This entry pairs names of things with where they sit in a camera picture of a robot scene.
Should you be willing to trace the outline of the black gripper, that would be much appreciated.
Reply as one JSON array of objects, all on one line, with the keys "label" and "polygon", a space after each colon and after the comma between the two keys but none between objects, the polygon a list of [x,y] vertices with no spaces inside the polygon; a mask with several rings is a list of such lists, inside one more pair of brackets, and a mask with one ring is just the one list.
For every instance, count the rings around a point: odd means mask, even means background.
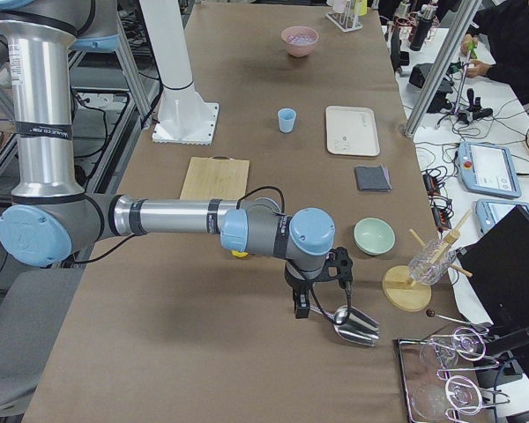
[{"label": "black gripper", "polygon": [[295,318],[309,316],[309,290],[323,273],[322,269],[304,271],[293,263],[285,264],[284,276],[292,288]]}]

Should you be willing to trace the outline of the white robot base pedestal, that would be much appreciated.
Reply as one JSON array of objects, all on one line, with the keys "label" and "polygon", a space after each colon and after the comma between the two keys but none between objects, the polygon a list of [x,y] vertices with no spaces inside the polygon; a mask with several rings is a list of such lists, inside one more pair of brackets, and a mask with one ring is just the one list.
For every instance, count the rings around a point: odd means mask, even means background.
[{"label": "white robot base pedestal", "polygon": [[177,1],[140,3],[163,92],[153,141],[210,145],[220,106],[197,92]]}]

